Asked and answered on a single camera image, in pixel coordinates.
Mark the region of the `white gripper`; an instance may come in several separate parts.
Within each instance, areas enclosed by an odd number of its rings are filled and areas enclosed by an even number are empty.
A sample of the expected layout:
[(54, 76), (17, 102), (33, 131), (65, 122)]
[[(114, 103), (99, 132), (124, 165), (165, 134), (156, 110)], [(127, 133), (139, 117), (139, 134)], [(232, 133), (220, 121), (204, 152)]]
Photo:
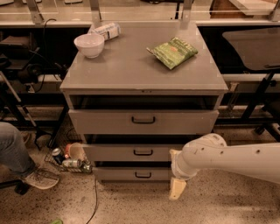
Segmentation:
[(181, 150), (171, 150), (171, 170), (176, 178), (171, 178), (169, 199), (178, 200), (186, 189), (185, 180), (195, 177), (198, 170), (183, 159)]

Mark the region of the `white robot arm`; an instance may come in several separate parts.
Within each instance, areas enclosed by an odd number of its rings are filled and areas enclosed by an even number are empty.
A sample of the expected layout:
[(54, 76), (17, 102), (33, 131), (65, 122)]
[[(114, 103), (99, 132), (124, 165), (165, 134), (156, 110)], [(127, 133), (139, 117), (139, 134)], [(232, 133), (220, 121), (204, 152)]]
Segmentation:
[(189, 179), (200, 170), (218, 169), (255, 179), (280, 183), (280, 143), (228, 146), (224, 138), (211, 133), (170, 149), (171, 187), (169, 200), (178, 200)]

